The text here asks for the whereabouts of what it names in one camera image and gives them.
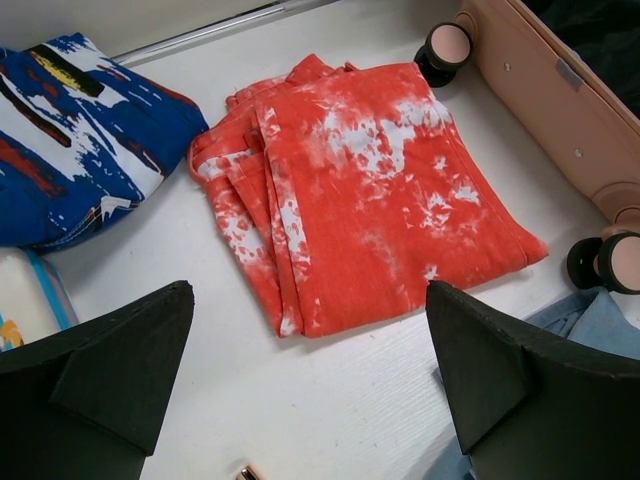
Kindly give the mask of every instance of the suitcase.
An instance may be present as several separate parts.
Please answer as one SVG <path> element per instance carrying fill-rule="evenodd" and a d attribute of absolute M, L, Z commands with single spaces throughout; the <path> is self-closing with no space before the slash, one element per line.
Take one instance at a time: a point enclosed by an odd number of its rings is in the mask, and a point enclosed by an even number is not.
<path fill-rule="evenodd" d="M 570 17 L 577 10 L 593 9 L 597 14 L 589 12 L 588 21 L 582 25 L 574 22 L 573 30 L 563 31 L 565 37 L 575 39 L 597 27 L 602 20 L 598 15 L 610 16 L 611 9 L 618 7 L 622 7 L 616 11 L 619 16 L 624 8 L 631 9 L 632 15 L 627 14 L 619 28 L 636 35 L 633 45 L 635 52 L 640 52 L 640 0 L 464 0 L 453 25 L 466 32 L 473 47 L 469 57 L 489 86 L 612 224 L 602 232 L 602 238 L 587 239 L 572 249 L 568 256 L 572 280 L 579 288 L 605 284 L 631 294 L 640 293 L 638 273 L 630 272 L 633 285 L 623 285 L 611 263 L 616 245 L 633 237 L 633 248 L 626 250 L 635 253 L 625 256 L 632 270 L 640 272 L 640 120 L 629 106 L 632 103 L 636 113 L 640 111 L 640 53 L 631 54 L 635 67 L 623 65 L 635 72 L 629 78 L 636 82 L 636 90 L 627 91 L 631 101 L 623 102 L 610 88 L 611 82 L 605 84 L 533 11 L 555 8 L 557 20 L 559 11 Z M 416 57 L 419 64 L 420 54 Z M 463 64 L 434 65 L 455 71 Z M 440 86 L 437 83 L 446 80 L 450 78 L 430 83 Z"/>

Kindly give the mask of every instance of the blue denim cloth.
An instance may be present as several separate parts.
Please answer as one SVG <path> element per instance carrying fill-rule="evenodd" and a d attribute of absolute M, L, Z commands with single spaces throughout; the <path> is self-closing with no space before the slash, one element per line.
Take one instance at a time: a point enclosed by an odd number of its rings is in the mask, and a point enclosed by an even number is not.
<path fill-rule="evenodd" d="M 609 292 L 593 288 L 536 313 L 527 322 L 560 337 L 603 352 L 640 360 L 640 330 L 631 325 Z M 454 438 L 427 473 L 425 480 L 472 480 L 469 457 Z"/>

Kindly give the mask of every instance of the blue patterned cloth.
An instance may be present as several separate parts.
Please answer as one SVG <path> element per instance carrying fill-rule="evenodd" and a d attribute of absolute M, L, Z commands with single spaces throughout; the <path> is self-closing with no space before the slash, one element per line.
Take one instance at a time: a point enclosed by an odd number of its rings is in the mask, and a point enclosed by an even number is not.
<path fill-rule="evenodd" d="M 0 59 L 2 247 L 46 252 L 104 230 L 148 198 L 207 129 L 195 103 L 81 34 L 0 50 Z"/>
<path fill-rule="evenodd" d="M 640 360 L 640 330 L 631 325 L 605 288 L 583 290 L 533 315 L 527 322 L 576 343 Z M 471 460 L 454 438 L 425 480 L 473 480 Z"/>

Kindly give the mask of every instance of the open suitcase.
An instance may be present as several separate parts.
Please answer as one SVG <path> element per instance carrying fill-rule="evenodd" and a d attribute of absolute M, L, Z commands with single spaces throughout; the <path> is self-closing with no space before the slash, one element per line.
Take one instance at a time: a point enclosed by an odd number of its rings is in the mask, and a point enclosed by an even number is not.
<path fill-rule="evenodd" d="M 640 1 L 464 0 L 455 25 L 490 87 L 612 223 L 570 252 L 576 286 L 640 293 Z M 431 63 L 454 74 L 464 62 Z"/>

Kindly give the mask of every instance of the suitcase shell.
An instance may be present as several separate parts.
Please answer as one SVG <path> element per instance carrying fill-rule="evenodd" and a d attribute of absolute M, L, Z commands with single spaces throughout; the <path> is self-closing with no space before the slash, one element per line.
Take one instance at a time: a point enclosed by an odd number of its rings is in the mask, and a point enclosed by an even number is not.
<path fill-rule="evenodd" d="M 456 23 L 489 86 L 568 179 L 609 221 L 640 227 L 640 120 L 520 0 L 464 0 Z"/>

